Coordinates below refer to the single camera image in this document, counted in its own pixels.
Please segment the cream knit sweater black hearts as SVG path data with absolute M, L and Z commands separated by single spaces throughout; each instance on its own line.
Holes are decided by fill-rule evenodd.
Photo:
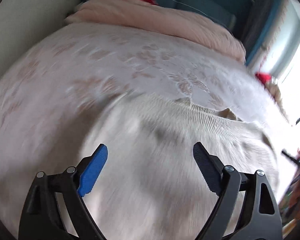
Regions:
M 263 170 L 277 190 L 276 148 L 262 129 L 229 110 L 214 111 L 187 99 L 124 94 L 102 110 L 80 155 L 99 144 L 108 160 L 85 202 L 107 239 L 194 239 L 217 197 L 192 149 L 210 154 L 240 172 Z

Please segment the cream cloth by window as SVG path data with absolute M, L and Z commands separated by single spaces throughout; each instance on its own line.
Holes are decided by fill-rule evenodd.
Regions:
M 266 90 L 269 92 L 269 94 L 274 99 L 275 103 L 277 104 L 281 114 L 285 117 L 285 119 L 289 122 L 288 115 L 283 107 L 282 97 L 280 88 L 277 83 L 274 81 L 267 81 L 264 85 Z

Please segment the red cloth by window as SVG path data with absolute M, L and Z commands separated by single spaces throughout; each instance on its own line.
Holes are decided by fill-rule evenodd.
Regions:
M 272 76 L 267 73 L 256 72 L 255 77 L 263 84 L 270 82 L 272 80 Z

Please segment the pink floral bed blanket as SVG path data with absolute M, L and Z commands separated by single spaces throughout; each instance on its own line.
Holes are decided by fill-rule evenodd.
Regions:
M 277 200 L 290 180 L 288 123 L 243 64 L 149 31 L 70 24 L 0 81 L 0 219 L 18 234 L 35 174 L 105 144 L 85 197 L 108 239 L 194 239 L 216 201 L 192 156 L 201 142 L 241 172 L 263 170 Z

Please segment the pink folded duvet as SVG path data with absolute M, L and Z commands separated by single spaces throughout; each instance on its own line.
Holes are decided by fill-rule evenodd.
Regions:
M 141 0 L 87 0 L 65 21 L 120 25 L 180 37 L 245 63 L 243 44 L 223 26 L 195 12 Z

